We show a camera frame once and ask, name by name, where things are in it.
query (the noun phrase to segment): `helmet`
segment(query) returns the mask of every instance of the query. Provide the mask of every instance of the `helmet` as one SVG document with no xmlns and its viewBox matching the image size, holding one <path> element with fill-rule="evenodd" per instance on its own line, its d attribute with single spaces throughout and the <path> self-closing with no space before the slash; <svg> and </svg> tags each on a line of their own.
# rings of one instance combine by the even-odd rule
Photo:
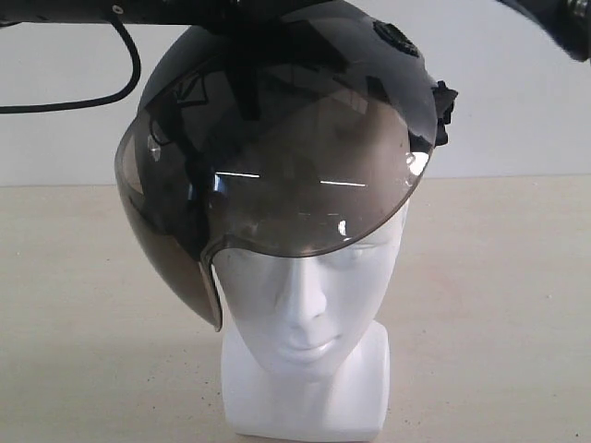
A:
<svg viewBox="0 0 591 443">
<path fill-rule="evenodd" d="M 121 201 L 154 268 L 220 330 L 219 251 L 313 257 L 372 233 L 447 142 L 456 95 L 398 29 L 346 2 L 190 28 L 116 153 Z"/>
</svg>

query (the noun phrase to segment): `mannequin head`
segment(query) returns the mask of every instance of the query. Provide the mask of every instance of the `mannequin head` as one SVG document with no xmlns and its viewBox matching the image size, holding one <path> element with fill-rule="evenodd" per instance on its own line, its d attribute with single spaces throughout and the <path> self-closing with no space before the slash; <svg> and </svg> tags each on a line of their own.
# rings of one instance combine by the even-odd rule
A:
<svg viewBox="0 0 591 443">
<path fill-rule="evenodd" d="M 230 312 L 270 374 L 306 381 L 335 374 L 380 309 L 408 203 L 374 233 L 318 257 L 227 249 L 214 259 Z"/>
</svg>

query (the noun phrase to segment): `mannequin lips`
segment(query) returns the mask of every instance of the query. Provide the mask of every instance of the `mannequin lips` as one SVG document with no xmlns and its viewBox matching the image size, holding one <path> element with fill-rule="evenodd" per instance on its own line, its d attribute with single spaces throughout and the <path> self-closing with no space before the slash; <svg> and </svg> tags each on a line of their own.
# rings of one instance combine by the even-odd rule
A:
<svg viewBox="0 0 591 443">
<path fill-rule="evenodd" d="M 318 346 L 294 346 L 285 345 L 280 347 L 279 354 L 286 360 L 294 363 L 313 363 L 323 357 L 337 341 L 338 337 L 333 337 L 324 341 Z"/>
</svg>

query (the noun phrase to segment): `beige table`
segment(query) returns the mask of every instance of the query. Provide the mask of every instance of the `beige table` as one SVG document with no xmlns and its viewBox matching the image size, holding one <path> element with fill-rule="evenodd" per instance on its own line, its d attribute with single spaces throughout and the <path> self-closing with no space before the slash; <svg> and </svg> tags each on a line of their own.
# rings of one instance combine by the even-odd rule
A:
<svg viewBox="0 0 591 443">
<path fill-rule="evenodd" d="M 591 442 L 591 177 L 426 181 L 380 442 Z M 258 442 L 112 187 L 0 189 L 0 442 Z"/>
</svg>

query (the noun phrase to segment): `mannequin chin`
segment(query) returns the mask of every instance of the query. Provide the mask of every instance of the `mannequin chin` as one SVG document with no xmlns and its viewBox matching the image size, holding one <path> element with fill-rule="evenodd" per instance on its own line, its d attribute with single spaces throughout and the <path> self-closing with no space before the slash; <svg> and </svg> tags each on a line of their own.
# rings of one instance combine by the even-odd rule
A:
<svg viewBox="0 0 591 443">
<path fill-rule="evenodd" d="M 214 266 L 236 327 L 265 371 L 292 380 L 334 376 L 380 309 L 407 210 L 324 256 L 218 254 Z"/>
</svg>

